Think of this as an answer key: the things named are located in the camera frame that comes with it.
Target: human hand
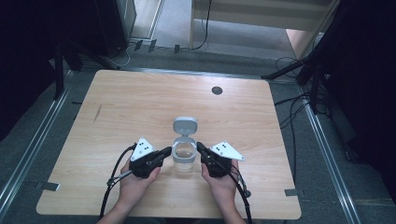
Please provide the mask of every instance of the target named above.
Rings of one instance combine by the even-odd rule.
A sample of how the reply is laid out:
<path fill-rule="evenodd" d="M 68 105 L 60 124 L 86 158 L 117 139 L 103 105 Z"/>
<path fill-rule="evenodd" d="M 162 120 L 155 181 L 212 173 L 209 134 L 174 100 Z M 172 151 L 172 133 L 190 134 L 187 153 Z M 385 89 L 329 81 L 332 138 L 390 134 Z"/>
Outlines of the human hand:
<path fill-rule="evenodd" d="M 238 180 L 238 161 L 232 160 L 231 175 Z M 204 163 L 202 163 L 202 177 L 210 186 L 213 199 L 224 217 L 226 223 L 245 223 L 235 206 L 236 184 L 228 176 L 213 178 Z"/>
<path fill-rule="evenodd" d="M 121 168 L 121 173 L 129 171 L 129 160 Z M 149 186 L 157 179 L 161 168 L 155 168 L 148 178 L 125 176 L 120 181 L 120 195 L 114 207 L 98 223 L 122 223 L 132 209 L 142 200 Z"/>

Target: white triangular marker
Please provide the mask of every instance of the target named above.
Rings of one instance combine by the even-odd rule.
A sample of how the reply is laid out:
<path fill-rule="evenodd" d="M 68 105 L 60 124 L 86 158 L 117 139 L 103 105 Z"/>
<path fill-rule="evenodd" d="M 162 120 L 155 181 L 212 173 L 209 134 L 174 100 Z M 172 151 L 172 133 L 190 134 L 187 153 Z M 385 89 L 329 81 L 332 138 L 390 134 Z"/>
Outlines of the white triangular marker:
<path fill-rule="evenodd" d="M 153 151 L 154 147 L 144 137 L 141 137 L 134 149 L 134 153 L 132 153 L 131 161 L 137 161 Z"/>
<path fill-rule="evenodd" d="M 239 152 L 230 146 L 230 144 L 228 144 L 226 141 L 214 145 L 210 148 L 210 150 L 224 158 L 235 159 L 239 161 L 245 160 L 245 157 L 239 154 Z"/>

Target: black controller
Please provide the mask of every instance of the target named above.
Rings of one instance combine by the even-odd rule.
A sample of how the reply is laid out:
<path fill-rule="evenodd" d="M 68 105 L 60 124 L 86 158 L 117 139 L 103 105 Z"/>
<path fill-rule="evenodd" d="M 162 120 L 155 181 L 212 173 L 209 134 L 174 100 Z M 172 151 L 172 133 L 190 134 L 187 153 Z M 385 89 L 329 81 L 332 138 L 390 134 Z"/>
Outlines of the black controller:
<path fill-rule="evenodd" d="M 172 148 L 166 147 L 161 151 L 153 151 L 136 161 L 129 161 L 129 169 L 136 177 L 148 178 L 156 167 L 163 166 L 163 159 L 172 154 Z"/>
<path fill-rule="evenodd" d="M 201 163 L 204 163 L 212 177 L 224 177 L 231 172 L 231 159 L 223 158 L 197 142 L 197 150 L 201 153 Z"/>

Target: wood grain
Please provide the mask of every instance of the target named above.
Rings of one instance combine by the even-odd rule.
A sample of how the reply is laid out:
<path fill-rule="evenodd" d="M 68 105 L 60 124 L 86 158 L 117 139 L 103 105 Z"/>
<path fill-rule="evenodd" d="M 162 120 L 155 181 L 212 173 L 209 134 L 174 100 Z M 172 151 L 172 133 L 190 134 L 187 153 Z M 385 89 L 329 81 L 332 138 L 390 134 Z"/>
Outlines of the wood grain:
<path fill-rule="evenodd" d="M 211 89 L 222 87 L 223 94 Z M 106 182 L 121 152 L 144 136 L 156 149 L 178 137 L 175 117 L 198 120 L 195 140 L 211 147 L 228 141 L 245 158 L 240 171 L 252 196 L 253 218 L 296 219 L 301 215 L 274 102 L 267 82 L 225 77 L 99 71 L 90 86 L 49 182 L 37 205 L 43 215 L 98 215 Z M 124 158 L 124 164 L 130 154 Z M 164 161 L 158 180 L 131 216 L 220 217 L 200 159 L 193 172 L 180 175 L 172 158 Z M 118 198 L 115 187 L 108 211 Z M 238 210 L 245 217 L 239 194 Z"/>

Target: gray floor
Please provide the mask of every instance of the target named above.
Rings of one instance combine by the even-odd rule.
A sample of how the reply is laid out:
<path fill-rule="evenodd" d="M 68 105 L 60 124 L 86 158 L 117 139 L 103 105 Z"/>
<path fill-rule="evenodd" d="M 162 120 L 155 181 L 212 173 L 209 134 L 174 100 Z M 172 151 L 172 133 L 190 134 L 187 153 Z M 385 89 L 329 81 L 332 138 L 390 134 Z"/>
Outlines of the gray floor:
<path fill-rule="evenodd" d="M 170 2 L 171 5 L 164 5 L 163 8 L 175 6 L 172 5 L 172 1 L 166 2 Z M 154 36 L 159 40 L 159 44 L 160 41 L 166 40 L 169 41 L 171 47 L 174 43 L 181 44 L 182 41 L 186 40 L 184 37 L 178 39 L 180 36 L 176 34 L 176 39 L 171 40 L 169 34 L 172 33 L 168 35 L 163 33 L 163 38 L 161 38 L 160 24 L 158 24 L 158 28 L 159 30 L 155 31 Z M 260 75 L 269 75 L 276 71 L 277 57 L 292 55 L 290 43 L 288 44 L 287 38 L 282 35 L 283 31 L 273 31 L 273 38 L 266 38 L 266 41 L 263 41 L 262 45 L 264 47 L 262 48 L 268 52 L 265 54 L 252 55 L 249 50 L 243 52 L 245 48 L 239 48 L 237 43 L 243 43 L 246 37 L 238 35 L 239 40 L 233 40 L 234 42 L 230 43 L 238 49 L 233 52 L 219 49 L 216 50 L 216 53 L 202 50 L 181 51 L 175 54 L 172 48 L 156 48 L 152 52 L 149 52 L 147 46 L 143 46 L 142 49 L 137 51 L 129 49 L 131 60 L 121 70 L 147 68 L 178 72 L 194 71 L 213 76 L 259 79 Z M 208 40 L 216 42 L 211 36 L 220 36 L 220 34 L 209 33 Z M 7 210 L 2 223 L 93 223 L 97 220 L 97 217 L 40 216 L 35 211 L 35 206 L 42 192 L 35 189 L 35 184 L 38 181 L 46 181 L 50 177 L 50 172 L 79 110 L 79 105 L 73 104 L 73 102 L 83 101 L 95 72 L 101 69 L 100 65 L 84 56 L 82 56 L 82 59 L 84 67 L 81 72 L 73 72 L 74 76 L 70 84 L 69 95 L 36 155 L 29 173 L 22 181 L 21 187 Z M 125 63 L 128 61 L 128 57 L 126 54 L 121 54 L 118 58 L 112 60 L 117 63 Z M 279 64 L 280 67 L 286 65 L 288 63 L 281 62 Z M 274 102 L 295 97 L 301 93 L 300 87 L 296 85 L 294 79 L 288 76 L 272 81 L 270 86 Z M 50 108 L 53 93 L 54 86 L 52 85 L 43 92 L 35 104 L 20 119 L 8 137 L 0 142 L 0 153 L 2 155 L 0 157 L 0 169 L 2 170 L 0 184 L 2 186 L 12 175 L 24 150 L 33 138 L 35 130 Z M 290 104 L 276 107 L 279 121 L 286 118 L 289 112 Z M 396 223 L 396 206 L 391 201 L 380 175 L 367 164 L 354 164 L 347 161 L 344 145 L 332 126 L 331 119 L 325 115 L 319 115 L 318 118 L 321 121 L 322 129 L 326 133 L 338 168 L 357 207 L 361 223 Z M 295 154 L 297 158 L 296 188 L 299 190 L 303 215 L 300 219 L 290 220 L 288 223 L 347 223 L 325 160 L 319 149 L 317 138 L 304 110 L 297 115 L 293 123 L 297 146 Z M 292 149 L 290 126 L 282 129 L 282 135 L 290 159 L 290 168 L 292 168 L 294 151 Z M 257 220 L 256 222 L 283 223 L 282 220 Z"/>

